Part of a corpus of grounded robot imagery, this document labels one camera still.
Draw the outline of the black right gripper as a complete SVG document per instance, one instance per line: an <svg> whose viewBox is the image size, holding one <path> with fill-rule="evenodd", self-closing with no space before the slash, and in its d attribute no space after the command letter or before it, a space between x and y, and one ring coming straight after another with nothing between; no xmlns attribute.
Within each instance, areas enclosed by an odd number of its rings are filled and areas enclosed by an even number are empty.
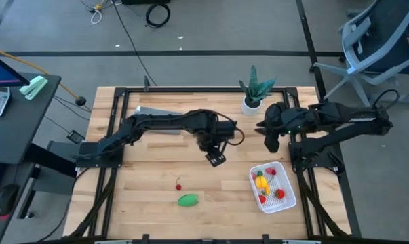
<svg viewBox="0 0 409 244"><path fill-rule="evenodd" d="M256 124L254 131L264 135L264 144L270 153L276 153L279 150L279 137L289 134L289 129L284 125L282 120L283 112L287 110L283 102L278 102L270 105L265 112L265 120Z"/></svg>

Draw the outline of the yellow toy pepper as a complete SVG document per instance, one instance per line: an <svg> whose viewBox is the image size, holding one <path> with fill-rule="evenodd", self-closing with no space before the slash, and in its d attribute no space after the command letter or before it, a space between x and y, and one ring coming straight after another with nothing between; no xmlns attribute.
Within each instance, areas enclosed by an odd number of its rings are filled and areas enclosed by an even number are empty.
<svg viewBox="0 0 409 244"><path fill-rule="evenodd" d="M262 171L258 171L256 173L255 185L257 188L262 188L262 189L265 189L268 187L267 179L265 178L264 173Z"/></svg>

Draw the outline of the green toy vegetable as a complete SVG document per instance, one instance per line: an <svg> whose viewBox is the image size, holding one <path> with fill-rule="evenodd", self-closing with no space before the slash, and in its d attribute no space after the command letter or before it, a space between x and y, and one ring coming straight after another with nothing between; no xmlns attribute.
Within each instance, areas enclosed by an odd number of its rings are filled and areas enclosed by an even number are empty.
<svg viewBox="0 0 409 244"><path fill-rule="evenodd" d="M199 197L196 194L187 194L177 200L177 205L181 207L192 207L199 203Z"/></svg>

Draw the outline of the white plant pot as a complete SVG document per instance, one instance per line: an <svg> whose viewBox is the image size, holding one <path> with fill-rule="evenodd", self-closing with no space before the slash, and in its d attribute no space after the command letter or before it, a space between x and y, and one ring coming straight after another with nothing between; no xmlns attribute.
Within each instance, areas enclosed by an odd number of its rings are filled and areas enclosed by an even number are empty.
<svg viewBox="0 0 409 244"><path fill-rule="evenodd" d="M242 111L242 113L244 115L247 115L247 116L251 117L251 116L254 116L254 115L258 114L258 112L260 111L261 106L262 106L262 101L260 101L258 106L255 107L255 108L249 107L246 104L246 97L244 97L243 100L242 100L241 111Z"/></svg>

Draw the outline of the green snake plant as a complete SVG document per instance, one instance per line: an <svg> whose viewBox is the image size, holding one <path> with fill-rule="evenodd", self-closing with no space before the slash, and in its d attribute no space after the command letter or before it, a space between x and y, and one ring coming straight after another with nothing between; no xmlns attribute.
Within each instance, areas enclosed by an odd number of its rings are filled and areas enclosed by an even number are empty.
<svg viewBox="0 0 409 244"><path fill-rule="evenodd" d="M243 81L239 81L239 86L245 94L244 101L246 105L250 108L257 108L260 106L260 102L267 96L270 96L270 91L276 81L277 78L273 78L260 83L258 81L256 67L252 65L250 69L249 85L246 86Z"/></svg>

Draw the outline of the white plastic basket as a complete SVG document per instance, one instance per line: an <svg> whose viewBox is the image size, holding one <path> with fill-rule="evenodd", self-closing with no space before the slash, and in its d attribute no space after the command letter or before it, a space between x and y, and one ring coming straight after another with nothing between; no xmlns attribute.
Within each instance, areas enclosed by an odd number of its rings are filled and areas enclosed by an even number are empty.
<svg viewBox="0 0 409 244"><path fill-rule="evenodd" d="M274 176L268 174L265 171L266 168L274 168L276 170L276 174ZM267 179L268 186L270 188L269 195L265 195L264 189L257 188L255 185L255 180L252 179L252 173L256 174L258 171L262 171L264 173L265 178ZM292 186L286 175L285 169L280 162L274 161L259 166L255 166L250 169L248 177L250 185L252 187L253 195L256 199L258 208L261 210L261 212L265 214L274 214L279 211L290 209L296 205L296 195L292 190ZM277 189L282 189L285 192L284 198L277 199L275 197L275 191ZM259 195L264 195L267 198L263 205L259 201L258 198Z"/></svg>

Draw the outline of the black power adapter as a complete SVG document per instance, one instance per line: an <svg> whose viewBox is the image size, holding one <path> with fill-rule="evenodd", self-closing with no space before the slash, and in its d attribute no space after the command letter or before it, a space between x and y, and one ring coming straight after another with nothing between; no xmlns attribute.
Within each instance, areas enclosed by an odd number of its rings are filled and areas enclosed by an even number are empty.
<svg viewBox="0 0 409 244"><path fill-rule="evenodd" d="M85 141L85 137L75 130L69 132L66 138L75 144L80 144Z"/></svg>

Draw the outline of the grey office chair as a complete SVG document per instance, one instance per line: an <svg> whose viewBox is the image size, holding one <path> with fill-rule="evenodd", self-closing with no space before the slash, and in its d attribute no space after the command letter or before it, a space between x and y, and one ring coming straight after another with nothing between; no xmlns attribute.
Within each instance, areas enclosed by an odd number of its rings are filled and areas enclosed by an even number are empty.
<svg viewBox="0 0 409 244"><path fill-rule="evenodd" d="M350 83L364 106L370 106L361 81L377 86L397 74L409 75L409 0L375 0L339 28L346 67L315 62L310 67L327 70L343 79L326 93L328 99Z"/></svg>

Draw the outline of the mint green stapler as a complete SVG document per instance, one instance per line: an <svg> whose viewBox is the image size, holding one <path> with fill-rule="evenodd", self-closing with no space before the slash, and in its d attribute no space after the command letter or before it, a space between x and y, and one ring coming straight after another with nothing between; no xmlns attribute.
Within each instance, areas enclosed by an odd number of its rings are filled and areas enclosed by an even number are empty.
<svg viewBox="0 0 409 244"><path fill-rule="evenodd" d="M31 79L29 85L21 87L19 92L24 95L27 100L32 100L47 84L48 80L39 75Z"/></svg>

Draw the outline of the black desk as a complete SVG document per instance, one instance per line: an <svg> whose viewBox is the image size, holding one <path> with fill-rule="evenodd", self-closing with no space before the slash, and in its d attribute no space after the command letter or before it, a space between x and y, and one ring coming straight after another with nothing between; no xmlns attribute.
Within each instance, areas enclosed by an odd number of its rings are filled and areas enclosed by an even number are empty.
<svg viewBox="0 0 409 244"><path fill-rule="evenodd" d="M33 143L33 138L60 85L61 77L46 75L48 84L33 100L27 100L18 87L11 88L12 101L0 117L0 190L17 186L16 199L8 215L0 217L0 242L14 214L36 164L60 171L67 160Z"/></svg>

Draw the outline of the black computer mouse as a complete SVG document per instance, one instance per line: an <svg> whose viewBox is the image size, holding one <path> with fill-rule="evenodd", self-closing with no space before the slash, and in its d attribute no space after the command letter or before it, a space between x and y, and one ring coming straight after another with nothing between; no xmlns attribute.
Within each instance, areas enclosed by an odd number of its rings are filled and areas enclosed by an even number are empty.
<svg viewBox="0 0 409 244"><path fill-rule="evenodd" d="M8 184L0 191L0 216L8 215L16 201L19 186L17 184Z"/></svg>

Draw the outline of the computer monitor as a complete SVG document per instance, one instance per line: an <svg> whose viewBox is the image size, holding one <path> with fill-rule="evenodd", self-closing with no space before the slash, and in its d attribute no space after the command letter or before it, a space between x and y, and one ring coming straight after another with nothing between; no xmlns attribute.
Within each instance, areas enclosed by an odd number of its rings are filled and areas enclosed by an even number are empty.
<svg viewBox="0 0 409 244"><path fill-rule="evenodd" d="M0 60L0 87L22 87L29 85L30 82L20 73Z"/></svg>

